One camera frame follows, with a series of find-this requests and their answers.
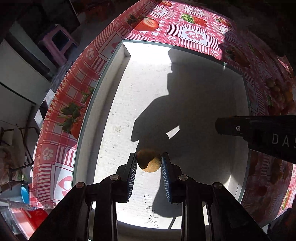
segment strawberry tablecloth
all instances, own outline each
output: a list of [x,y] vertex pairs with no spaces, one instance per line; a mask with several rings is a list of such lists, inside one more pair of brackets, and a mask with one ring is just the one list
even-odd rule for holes
[[[50,104],[41,128],[30,185],[30,204],[53,208],[71,189],[75,151],[91,93],[117,44],[123,39],[178,45],[226,62],[241,72],[252,115],[268,115],[266,78],[283,84],[289,63],[278,58],[254,34],[194,2],[140,0],[111,22],[72,65]],[[241,204],[261,225],[291,207],[295,196],[295,165],[274,163],[253,154]]]

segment table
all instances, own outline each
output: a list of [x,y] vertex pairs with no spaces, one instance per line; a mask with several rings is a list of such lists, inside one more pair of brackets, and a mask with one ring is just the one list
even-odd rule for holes
[[[267,96],[271,91],[264,80],[278,79],[282,84],[289,80],[287,59],[277,57],[251,32],[239,31],[232,20],[195,4],[141,0],[118,16],[82,52],[58,88],[42,126],[30,186],[31,205],[53,208],[71,189],[77,139],[89,96],[123,39],[177,45],[224,61],[242,74],[251,115],[268,115]],[[149,20],[148,27],[136,26],[137,19],[143,16],[157,23]],[[249,157],[248,169],[252,168],[241,204],[264,226],[291,207],[296,169],[283,161],[280,168],[287,177],[271,184],[274,158],[259,154],[254,162],[256,158]]]

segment checkered tablecloth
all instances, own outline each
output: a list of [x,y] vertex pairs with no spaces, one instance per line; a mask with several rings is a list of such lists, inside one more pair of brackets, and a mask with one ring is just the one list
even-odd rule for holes
[[[194,2],[167,1],[171,6],[158,4],[154,0],[140,0],[111,22],[81,53],[72,65],[50,104],[38,140],[30,185],[30,204],[52,208],[71,189],[72,172],[77,140],[60,126],[65,120],[61,113],[69,103],[85,107],[83,93],[96,83],[122,39],[162,42],[211,55],[241,72],[247,90],[252,115],[267,115],[267,95],[270,90],[264,80],[288,78],[287,59],[278,58],[271,49],[251,32],[238,31],[236,24],[212,10],[195,5]],[[203,20],[191,23],[182,18],[186,14]],[[148,16],[156,20],[155,31],[137,31],[128,20]],[[255,55],[250,45],[260,54]],[[233,58],[235,52],[240,58]],[[291,207],[295,196],[295,166],[283,162],[281,168],[289,168],[284,181],[270,184],[272,157],[260,154],[255,174],[248,176],[242,205],[263,225]],[[258,195],[258,187],[266,186],[267,193]],[[287,205],[283,202],[287,190],[291,189]]]

